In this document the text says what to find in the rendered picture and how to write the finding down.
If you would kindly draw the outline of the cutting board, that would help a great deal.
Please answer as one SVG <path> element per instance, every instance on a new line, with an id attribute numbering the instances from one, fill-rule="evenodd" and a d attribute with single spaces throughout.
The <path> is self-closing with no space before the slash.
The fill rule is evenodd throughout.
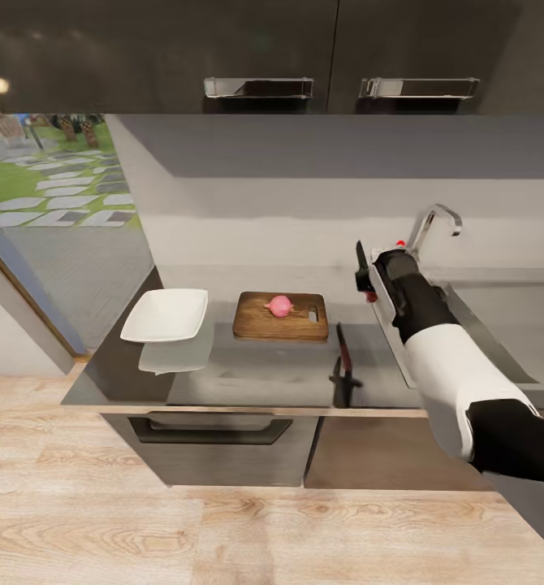
<path id="1" fill-rule="evenodd" d="M 288 297 L 293 312 L 285 317 L 266 307 L 275 296 Z M 309 308 L 317 309 L 317 323 L 309 320 Z M 243 292 L 233 322 L 236 336 L 326 340 L 329 335 L 323 295 L 287 292 Z"/>

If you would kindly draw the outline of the vidalia onion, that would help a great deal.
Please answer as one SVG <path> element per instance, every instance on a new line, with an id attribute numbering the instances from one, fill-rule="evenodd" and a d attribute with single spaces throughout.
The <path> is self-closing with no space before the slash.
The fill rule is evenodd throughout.
<path id="1" fill-rule="evenodd" d="M 290 304 L 288 297 L 285 296 L 275 296 L 266 307 L 269 307 L 277 317 L 285 317 L 288 312 L 293 312 L 293 305 Z"/>

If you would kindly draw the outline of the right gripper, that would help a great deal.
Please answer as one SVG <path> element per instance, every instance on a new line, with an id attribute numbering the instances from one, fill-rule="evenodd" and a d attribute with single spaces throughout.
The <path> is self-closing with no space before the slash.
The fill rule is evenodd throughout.
<path id="1" fill-rule="evenodd" d="M 356 273 L 357 290 L 359 292 L 366 292 L 373 290 L 373 285 L 369 279 L 369 269 L 367 271 L 358 271 Z"/>

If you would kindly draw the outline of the bowl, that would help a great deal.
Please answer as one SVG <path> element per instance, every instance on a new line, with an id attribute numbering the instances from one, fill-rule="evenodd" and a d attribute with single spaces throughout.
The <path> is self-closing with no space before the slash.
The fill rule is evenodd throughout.
<path id="1" fill-rule="evenodd" d="M 122 339 L 149 344 L 187 342 L 205 318 L 208 291 L 171 288 L 146 292 L 123 326 Z"/>

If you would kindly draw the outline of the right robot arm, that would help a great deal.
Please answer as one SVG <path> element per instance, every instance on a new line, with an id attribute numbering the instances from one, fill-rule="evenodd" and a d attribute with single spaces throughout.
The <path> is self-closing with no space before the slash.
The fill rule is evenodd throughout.
<path id="1" fill-rule="evenodd" d="M 375 290 L 399 328 L 435 438 L 467 462 L 544 539 L 544 418 L 448 311 L 404 243 L 371 249 L 357 290 Z"/>

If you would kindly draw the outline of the parer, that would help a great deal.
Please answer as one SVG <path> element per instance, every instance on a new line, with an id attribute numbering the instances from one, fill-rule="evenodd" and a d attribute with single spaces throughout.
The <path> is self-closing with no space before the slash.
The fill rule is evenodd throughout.
<path id="1" fill-rule="evenodd" d="M 356 246 L 357 251 L 357 259 L 360 266 L 360 271 L 367 271 L 369 269 L 367 260 L 365 259 L 364 250 L 362 249 L 362 243 L 359 241 Z M 375 290 L 366 291 L 367 292 L 367 300 L 370 303 L 376 302 L 378 300 L 378 295 Z"/>

